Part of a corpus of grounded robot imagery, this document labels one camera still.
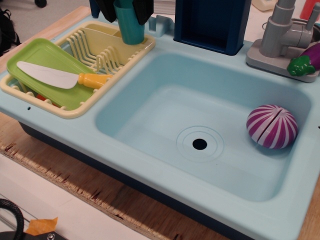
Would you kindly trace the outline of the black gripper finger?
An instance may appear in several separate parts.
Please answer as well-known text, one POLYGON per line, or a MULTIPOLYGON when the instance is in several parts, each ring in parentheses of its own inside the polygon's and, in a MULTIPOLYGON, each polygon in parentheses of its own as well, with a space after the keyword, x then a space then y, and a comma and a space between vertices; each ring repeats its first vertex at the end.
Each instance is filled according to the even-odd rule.
POLYGON ((144 25, 154 13, 153 0, 133 0, 132 5, 137 21, 141 26, 144 25))
POLYGON ((117 19, 114 2, 115 0, 96 0, 104 18, 110 23, 113 23, 117 19))

